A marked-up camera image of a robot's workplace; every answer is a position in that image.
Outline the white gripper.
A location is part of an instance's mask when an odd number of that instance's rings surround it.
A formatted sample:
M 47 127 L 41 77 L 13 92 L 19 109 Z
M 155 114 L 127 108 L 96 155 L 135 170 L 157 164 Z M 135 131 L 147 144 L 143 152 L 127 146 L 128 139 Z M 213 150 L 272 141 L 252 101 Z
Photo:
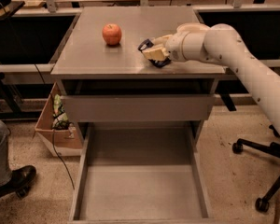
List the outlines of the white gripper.
M 171 61 L 185 62 L 187 59 L 183 52 L 183 43 L 188 34 L 188 32 L 177 32 L 174 35 L 153 38 L 152 43 L 155 46 L 144 49 L 142 53 L 148 60 L 165 61 L 169 57 Z

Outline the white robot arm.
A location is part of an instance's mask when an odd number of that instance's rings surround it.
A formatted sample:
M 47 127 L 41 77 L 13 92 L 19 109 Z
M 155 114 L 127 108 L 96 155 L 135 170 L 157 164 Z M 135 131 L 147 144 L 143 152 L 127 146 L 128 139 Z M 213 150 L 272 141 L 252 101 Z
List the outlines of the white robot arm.
M 138 50 L 157 67 L 191 60 L 229 67 L 280 135 L 280 76 L 259 61 L 228 24 L 208 27 L 200 23 L 184 23 L 172 35 L 143 41 Z M 233 149 L 241 150 L 243 145 L 263 152 L 274 150 L 280 157 L 280 147 L 265 147 L 245 140 L 237 141 Z M 274 186 L 280 189 L 280 176 Z

